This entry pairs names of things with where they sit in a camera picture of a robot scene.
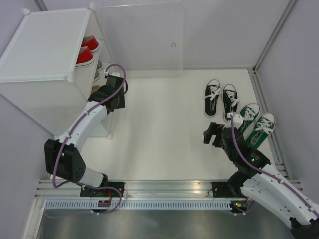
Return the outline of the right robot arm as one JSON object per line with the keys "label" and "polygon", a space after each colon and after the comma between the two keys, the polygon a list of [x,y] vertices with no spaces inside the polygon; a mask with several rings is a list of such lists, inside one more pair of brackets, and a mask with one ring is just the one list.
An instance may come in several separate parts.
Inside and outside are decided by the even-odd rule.
{"label": "right robot arm", "polygon": [[210,123],[205,144],[222,148],[237,171],[228,179],[230,195],[257,202],[277,216],[296,239],[319,237],[319,206],[289,182],[262,152],[249,147],[237,128]]}

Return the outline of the black sneaker back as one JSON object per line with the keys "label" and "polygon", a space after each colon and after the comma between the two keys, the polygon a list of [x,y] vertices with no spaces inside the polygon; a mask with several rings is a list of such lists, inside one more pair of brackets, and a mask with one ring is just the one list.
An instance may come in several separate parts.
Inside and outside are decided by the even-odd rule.
{"label": "black sneaker back", "polygon": [[224,113],[223,117],[226,122],[229,121],[228,113],[236,112],[239,105],[238,94],[236,88],[232,84],[224,86],[222,91]]}

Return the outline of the grey sneaker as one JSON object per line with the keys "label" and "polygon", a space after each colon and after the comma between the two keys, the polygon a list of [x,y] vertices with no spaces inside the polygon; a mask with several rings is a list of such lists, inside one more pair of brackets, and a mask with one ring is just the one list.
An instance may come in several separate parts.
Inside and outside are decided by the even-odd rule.
{"label": "grey sneaker", "polygon": [[100,78],[100,72],[98,70],[96,70],[95,76],[94,76],[94,81],[99,80],[99,78]]}
{"label": "grey sneaker", "polygon": [[101,71],[102,69],[103,69],[103,63],[100,60],[98,60],[97,70]]}

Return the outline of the orange sneaker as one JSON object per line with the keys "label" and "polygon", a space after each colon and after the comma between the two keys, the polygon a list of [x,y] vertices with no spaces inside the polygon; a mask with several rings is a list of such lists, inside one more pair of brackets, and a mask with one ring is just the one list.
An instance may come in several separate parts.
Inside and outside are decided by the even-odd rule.
{"label": "orange sneaker", "polygon": [[93,86],[91,93],[94,93],[94,92],[97,91],[100,87],[101,87],[101,86],[99,86],[99,85]]}

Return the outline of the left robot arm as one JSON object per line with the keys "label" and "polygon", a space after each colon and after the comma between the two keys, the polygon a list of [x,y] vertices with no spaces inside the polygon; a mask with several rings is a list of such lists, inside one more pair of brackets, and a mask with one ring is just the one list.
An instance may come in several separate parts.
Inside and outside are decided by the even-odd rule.
{"label": "left robot arm", "polygon": [[127,91],[125,78],[107,75],[106,84],[90,95],[84,110],[71,127],[56,139],[46,141],[45,166],[47,173],[52,175],[54,188],[74,183],[97,197],[104,197],[112,190],[108,176],[89,168],[81,150],[98,124],[115,109],[124,108]]}

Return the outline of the transparent cabinet door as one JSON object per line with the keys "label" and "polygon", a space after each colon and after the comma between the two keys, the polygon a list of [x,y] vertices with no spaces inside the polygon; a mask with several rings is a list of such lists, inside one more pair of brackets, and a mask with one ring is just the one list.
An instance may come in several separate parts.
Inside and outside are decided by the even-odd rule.
{"label": "transparent cabinet door", "polygon": [[177,77],[183,71],[185,8],[180,2],[102,7],[98,18],[112,60],[129,78]]}

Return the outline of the red sneaker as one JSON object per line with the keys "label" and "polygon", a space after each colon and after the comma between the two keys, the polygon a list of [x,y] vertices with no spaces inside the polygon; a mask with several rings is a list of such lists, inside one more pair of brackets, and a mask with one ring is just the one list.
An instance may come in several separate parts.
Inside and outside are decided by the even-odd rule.
{"label": "red sneaker", "polygon": [[80,48],[75,67],[85,67],[93,63],[93,54],[89,47]]}
{"label": "red sneaker", "polygon": [[93,35],[84,36],[81,46],[88,47],[92,53],[95,53],[100,49],[100,44]]}

